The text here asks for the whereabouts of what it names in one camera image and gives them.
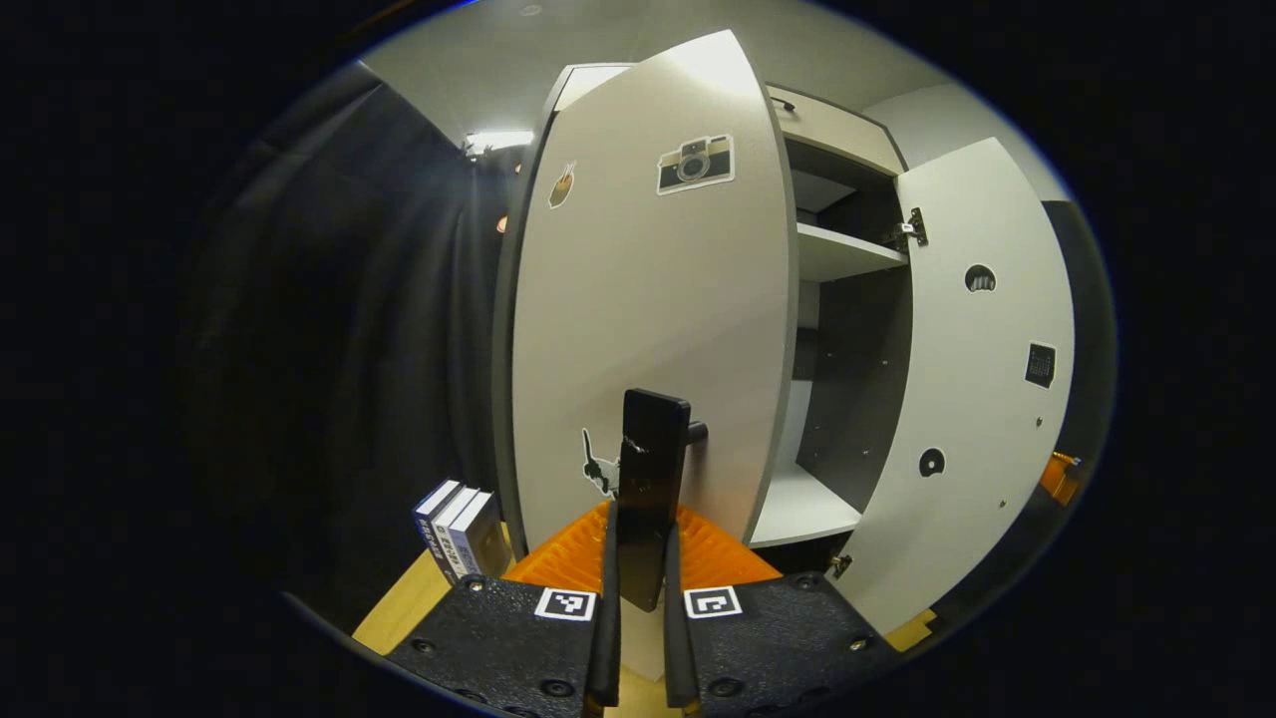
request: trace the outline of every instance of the black curtain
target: black curtain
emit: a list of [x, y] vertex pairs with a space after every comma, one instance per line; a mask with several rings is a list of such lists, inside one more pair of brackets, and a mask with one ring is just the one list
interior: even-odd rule
[[467, 159], [353, 64], [202, 216], [180, 353], [203, 495], [245, 569], [346, 633], [421, 553], [421, 497], [449, 476], [496, 488], [509, 159]]

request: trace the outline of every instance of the white book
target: white book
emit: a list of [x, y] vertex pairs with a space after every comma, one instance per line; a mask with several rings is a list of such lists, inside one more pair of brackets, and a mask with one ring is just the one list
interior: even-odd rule
[[448, 527], [467, 574], [500, 576], [509, 565], [509, 547], [500, 531], [500, 511], [491, 492], [480, 492]]
[[452, 564], [448, 557], [443, 555], [443, 548], [439, 546], [439, 538], [434, 533], [434, 520], [443, 514], [443, 510], [448, 508], [448, 501], [461, 491], [461, 482], [454, 482], [448, 480], [438, 486], [429, 496], [421, 500], [412, 509], [412, 517], [416, 520], [417, 531], [421, 532], [421, 538], [425, 539], [425, 545], [430, 548], [430, 556], [434, 556], [434, 562], [438, 564], [439, 571], [443, 571], [443, 576], [448, 579], [452, 585], [457, 584], [457, 573], [452, 569]]
[[439, 514], [439, 518], [434, 520], [434, 536], [439, 539], [439, 548], [443, 550], [443, 555], [448, 559], [448, 564], [452, 570], [457, 574], [457, 578], [464, 576], [470, 571], [466, 570], [464, 565], [461, 564], [461, 559], [457, 556], [457, 548], [452, 546], [452, 536], [448, 533], [448, 527], [452, 522], [457, 520], [457, 517], [466, 510], [470, 505], [470, 500], [478, 494], [476, 488], [463, 488], [457, 492], [457, 497], [448, 504], [448, 508]]

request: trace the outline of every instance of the open cabinet door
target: open cabinet door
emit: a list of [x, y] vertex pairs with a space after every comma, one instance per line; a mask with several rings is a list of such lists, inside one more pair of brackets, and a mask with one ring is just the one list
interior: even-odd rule
[[1023, 509], [1059, 436], [1073, 365], [1058, 240], [997, 139], [910, 170], [896, 189], [925, 235], [909, 238], [909, 381], [837, 582], [883, 634], [952, 589]]
[[602, 501], [582, 471], [582, 430], [616, 460], [629, 389], [690, 403], [709, 436], [688, 451], [681, 502], [738, 538], [753, 531], [796, 320], [780, 136], [730, 32], [639, 62], [554, 116], [530, 181], [510, 348], [528, 550]]

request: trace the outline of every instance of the white wall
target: white wall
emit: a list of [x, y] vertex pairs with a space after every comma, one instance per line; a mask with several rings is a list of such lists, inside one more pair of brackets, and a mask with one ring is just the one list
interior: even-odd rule
[[995, 136], [1032, 182], [1037, 196], [1072, 199], [1036, 147], [997, 110], [958, 84], [946, 83], [897, 94], [863, 112], [884, 124], [903, 158], [916, 167], [980, 139]]

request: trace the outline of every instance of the cabinet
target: cabinet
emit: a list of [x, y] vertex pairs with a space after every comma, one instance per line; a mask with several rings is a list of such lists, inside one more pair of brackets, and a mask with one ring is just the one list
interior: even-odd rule
[[[701, 139], [731, 154], [702, 175], [716, 181], [683, 163]], [[763, 84], [723, 31], [564, 70], [522, 173], [494, 335], [517, 553], [601, 501], [581, 431], [619, 454], [630, 388], [708, 425], [681, 502], [732, 536], [854, 529], [836, 585], [882, 633], [1027, 501], [1067, 404], [1072, 305], [1045, 210], [995, 139], [907, 168], [887, 128]], [[820, 296], [813, 381], [792, 379], [799, 314], [815, 314], [800, 295]]]

